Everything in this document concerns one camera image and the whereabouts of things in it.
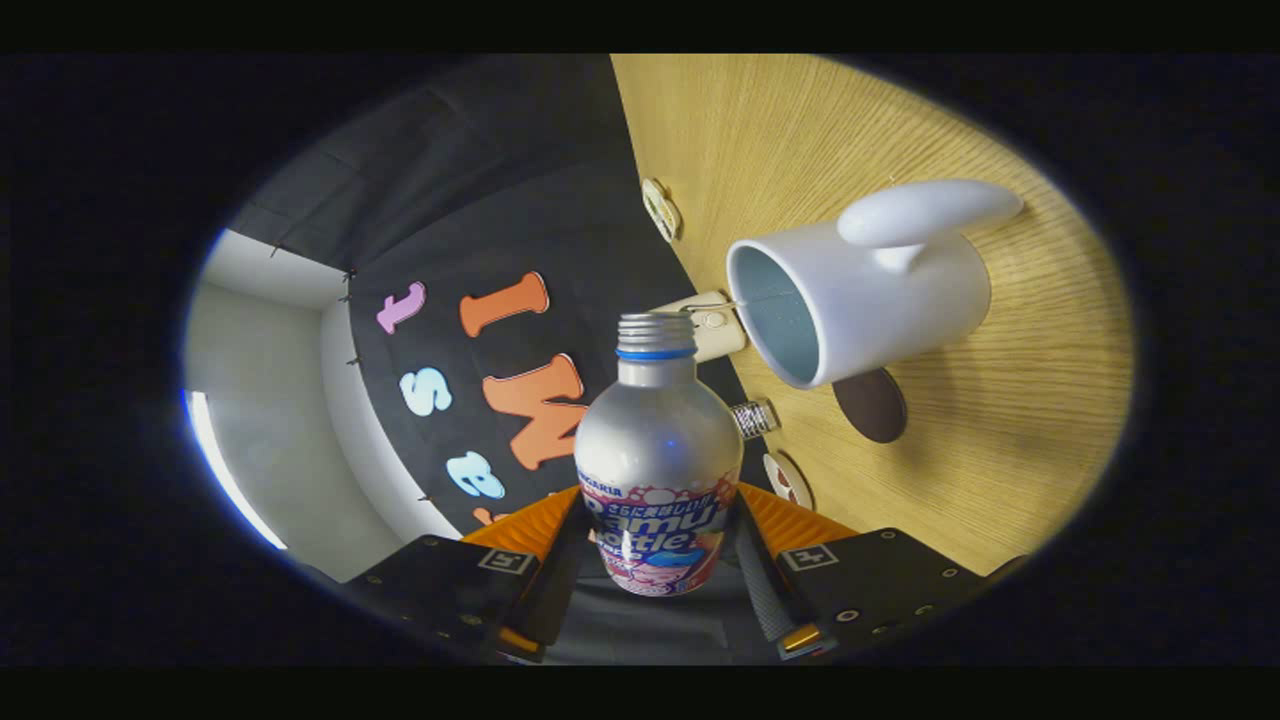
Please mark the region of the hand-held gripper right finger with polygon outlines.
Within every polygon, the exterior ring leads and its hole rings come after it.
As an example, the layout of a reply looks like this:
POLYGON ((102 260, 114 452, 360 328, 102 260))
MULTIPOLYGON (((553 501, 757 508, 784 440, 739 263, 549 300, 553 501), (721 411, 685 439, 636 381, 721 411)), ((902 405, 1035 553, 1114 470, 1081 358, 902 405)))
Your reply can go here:
POLYGON ((896 527, 856 532, 755 486, 740 486, 732 519, 751 606, 782 661, 879 651, 1001 578, 896 527))

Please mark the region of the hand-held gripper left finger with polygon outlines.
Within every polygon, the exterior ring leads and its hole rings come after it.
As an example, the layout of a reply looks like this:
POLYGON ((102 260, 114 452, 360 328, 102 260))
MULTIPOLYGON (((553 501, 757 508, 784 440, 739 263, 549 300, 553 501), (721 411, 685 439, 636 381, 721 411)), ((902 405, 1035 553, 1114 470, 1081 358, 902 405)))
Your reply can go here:
POLYGON ((539 664, 559 637, 590 512, 579 487, 461 539, 425 534, 346 583, 346 597, 433 650, 539 664))

